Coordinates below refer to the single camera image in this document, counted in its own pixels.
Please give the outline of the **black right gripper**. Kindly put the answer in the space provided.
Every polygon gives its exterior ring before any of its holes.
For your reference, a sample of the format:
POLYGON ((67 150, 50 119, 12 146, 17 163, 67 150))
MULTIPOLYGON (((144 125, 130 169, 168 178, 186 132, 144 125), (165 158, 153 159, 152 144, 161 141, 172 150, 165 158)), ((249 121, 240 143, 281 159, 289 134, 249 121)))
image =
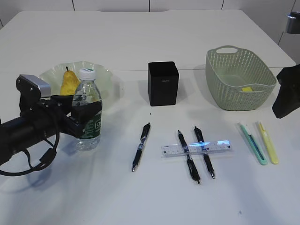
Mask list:
POLYGON ((281 119, 300 107, 300 65, 283 68, 277 80, 280 89, 272 110, 281 119))

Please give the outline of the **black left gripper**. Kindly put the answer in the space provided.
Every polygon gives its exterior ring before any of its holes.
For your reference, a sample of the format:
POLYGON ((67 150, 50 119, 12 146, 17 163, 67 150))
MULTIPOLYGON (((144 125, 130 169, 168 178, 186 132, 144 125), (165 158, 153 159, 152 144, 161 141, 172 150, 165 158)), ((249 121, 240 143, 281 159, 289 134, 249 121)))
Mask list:
POLYGON ((86 124, 102 110, 99 101, 72 106, 74 95, 52 95, 40 99, 31 109, 20 111, 20 145, 35 145, 60 133, 83 135, 86 124))

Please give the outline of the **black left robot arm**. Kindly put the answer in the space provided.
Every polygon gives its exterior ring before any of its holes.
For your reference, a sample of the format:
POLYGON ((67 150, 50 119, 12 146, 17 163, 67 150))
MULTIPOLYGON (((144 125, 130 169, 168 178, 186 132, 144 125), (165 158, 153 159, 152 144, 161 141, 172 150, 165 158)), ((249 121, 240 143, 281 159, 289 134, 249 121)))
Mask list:
POLYGON ((20 117, 0 125, 0 164, 8 162, 14 154, 27 149, 46 138, 65 133, 75 138, 98 112, 99 101, 82 106, 72 106, 73 96, 53 95, 41 99, 20 113, 20 117))

